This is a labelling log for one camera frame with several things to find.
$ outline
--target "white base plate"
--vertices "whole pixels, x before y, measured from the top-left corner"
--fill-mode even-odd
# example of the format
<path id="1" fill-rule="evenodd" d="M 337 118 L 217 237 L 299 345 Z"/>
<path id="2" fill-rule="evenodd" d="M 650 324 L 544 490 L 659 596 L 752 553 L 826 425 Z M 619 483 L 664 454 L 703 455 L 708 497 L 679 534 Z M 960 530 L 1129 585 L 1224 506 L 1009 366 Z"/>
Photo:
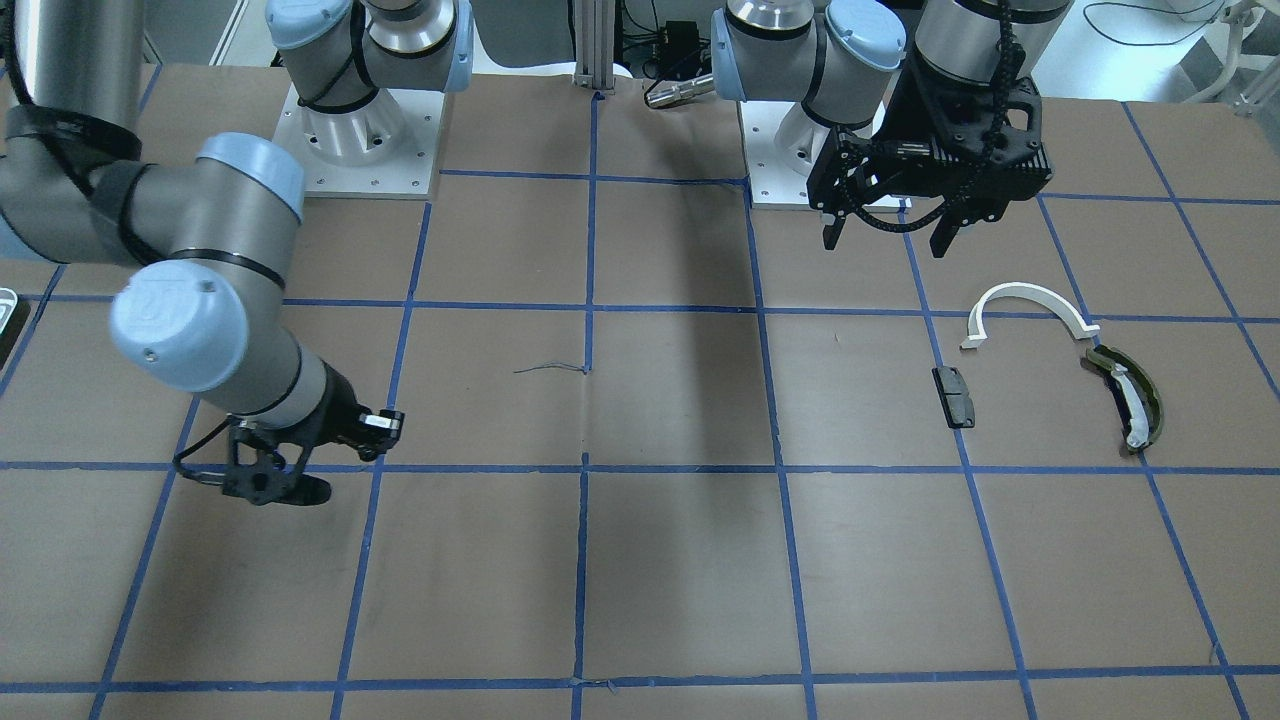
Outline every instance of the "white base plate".
<path id="1" fill-rule="evenodd" d="M 392 90 L 390 94 L 404 111 L 412 137 L 381 163 L 347 168 L 329 164 L 311 150 L 302 133 L 298 91 L 289 86 L 271 142 L 288 150 L 306 170 L 307 197 L 431 199 L 444 94 L 425 90 Z"/>
<path id="2" fill-rule="evenodd" d="M 769 210 L 809 210 L 808 178 L 782 161 L 773 136 L 795 102 L 753 100 L 739 102 L 742 118 L 742 149 L 751 176 L 751 204 Z M 867 209 L 872 213 L 897 213 L 911 201 L 882 197 Z"/>

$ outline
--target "metal pole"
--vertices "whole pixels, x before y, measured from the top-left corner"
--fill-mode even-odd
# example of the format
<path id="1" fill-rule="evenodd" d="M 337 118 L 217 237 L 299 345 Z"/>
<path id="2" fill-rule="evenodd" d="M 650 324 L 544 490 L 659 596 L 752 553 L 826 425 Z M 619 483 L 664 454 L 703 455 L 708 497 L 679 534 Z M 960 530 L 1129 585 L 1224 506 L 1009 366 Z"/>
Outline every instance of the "metal pole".
<path id="1" fill-rule="evenodd" d="M 577 72 L 573 82 L 591 90 L 613 91 L 614 0 L 573 0 L 577 29 Z"/>
<path id="2" fill-rule="evenodd" d="M 133 129 L 142 0 L 18 0 L 17 50 L 37 105 Z"/>
<path id="3" fill-rule="evenodd" d="M 1231 109 L 1235 110 L 1236 115 L 1253 115 L 1253 111 L 1266 104 L 1277 91 L 1280 91 L 1280 56 L 1271 60 L 1271 64 L 1240 91 L 1240 96 L 1231 101 Z"/>

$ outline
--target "white curved object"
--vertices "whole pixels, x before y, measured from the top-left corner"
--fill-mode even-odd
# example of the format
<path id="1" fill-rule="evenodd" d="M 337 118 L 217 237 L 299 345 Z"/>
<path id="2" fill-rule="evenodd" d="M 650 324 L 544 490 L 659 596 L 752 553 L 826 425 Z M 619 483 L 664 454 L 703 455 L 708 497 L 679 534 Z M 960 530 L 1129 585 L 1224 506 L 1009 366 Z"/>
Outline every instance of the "white curved object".
<path id="1" fill-rule="evenodd" d="M 982 313 L 988 302 L 1000 297 L 1021 297 L 1023 300 L 1030 300 L 1048 307 L 1059 319 L 1066 323 L 1066 328 L 1071 331 L 1071 336 L 1075 340 L 1098 337 L 1098 333 L 1102 331 L 1098 325 L 1087 324 L 1074 305 L 1047 287 L 1032 283 L 1001 283 L 982 293 L 982 299 L 969 311 L 969 337 L 960 343 L 961 350 L 973 350 L 987 340 L 987 328 L 982 322 Z"/>

